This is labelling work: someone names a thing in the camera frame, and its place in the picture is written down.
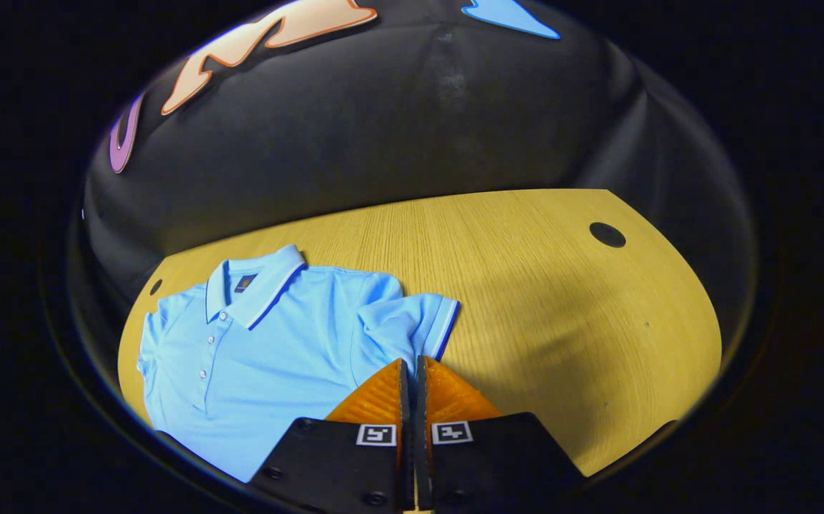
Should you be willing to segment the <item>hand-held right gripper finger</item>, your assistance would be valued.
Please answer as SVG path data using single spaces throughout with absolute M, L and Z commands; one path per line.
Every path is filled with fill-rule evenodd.
M 401 513 L 414 505 L 408 365 L 376 371 L 323 419 L 296 418 L 252 488 L 301 513 Z
M 419 510 L 553 513 L 586 477 L 535 414 L 502 414 L 449 367 L 416 364 L 414 478 Z

